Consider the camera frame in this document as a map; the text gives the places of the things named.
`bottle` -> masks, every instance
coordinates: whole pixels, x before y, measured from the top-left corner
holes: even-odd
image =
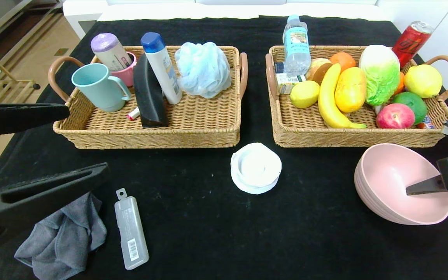
[[[434,28],[423,21],[413,21],[404,30],[392,48],[399,58],[400,68],[403,68],[418,53],[419,49],[430,39],[433,31]]]
[[[141,45],[167,101],[171,104],[179,103],[183,94],[162,37],[158,33],[147,32],[141,38]]]
[[[305,75],[311,66],[311,53],[307,37],[307,24],[296,14],[288,17],[283,32],[285,46],[284,72],[289,76]]]
[[[110,71],[121,71],[132,64],[119,39],[111,33],[100,33],[91,40],[93,53]]]

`lemon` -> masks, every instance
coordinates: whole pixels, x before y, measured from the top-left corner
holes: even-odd
[[[407,91],[413,92],[421,98],[430,98],[439,94],[442,78],[440,72],[433,66],[421,64],[411,67],[404,76]]]
[[[319,84],[314,81],[303,81],[296,84],[290,93],[290,100],[297,108],[307,108],[317,102]]]

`orange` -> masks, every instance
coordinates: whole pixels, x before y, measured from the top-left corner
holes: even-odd
[[[405,76],[404,73],[400,72],[399,86],[397,87],[397,89],[395,90],[393,95],[399,94],[399,93],[401,93],[404,90],[404,76]]]
[[[339,63],[342,72],[350,67],[355,67],[355,59],[346,52],[336,53],[329,60],[332,64]]]

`black tablecloth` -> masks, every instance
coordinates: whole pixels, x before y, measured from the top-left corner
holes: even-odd
[[[302,17],[316,45],[391,46],[392,23]],[[241,142],[229,149],[78,150],[51,124],[17,134],[0,158],[2,186],[106,161],[109,183],[94,194],[108,229],[105,244],[89,255],[75,279],[448,279],[448,218],[432,226],[404,226],[371,212],[354,188],[363,148],[283,149],[274,144],[264,55],[281,44],[285,17],[172,19],[96,23],[72,56],[84,63],[89,42],[112,32],[138,46],[145,32],[167,45],[213,41],[248,53],[249,80],[242,106]],[[77,69],[64,65],[58,83],[66,92]],[[40,102],[62,103],[47,87]],[[282,160],[275,188],[262,195],[237,189],[231,154],[262,142]],[[448,156],[448,138],[416,149],[430,161]],[[150,260],[126,271],[119,246],[115,190],[138,201]],[[29,232],[0,248],[0,279],[29,279],[32,270],[12,259]]]

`purple bottle cap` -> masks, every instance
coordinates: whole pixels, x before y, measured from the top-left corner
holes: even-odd
[[[117,36],[111,33],[100,33],[91,40],[91,49],[94,53],[103,53],[119,43]]]

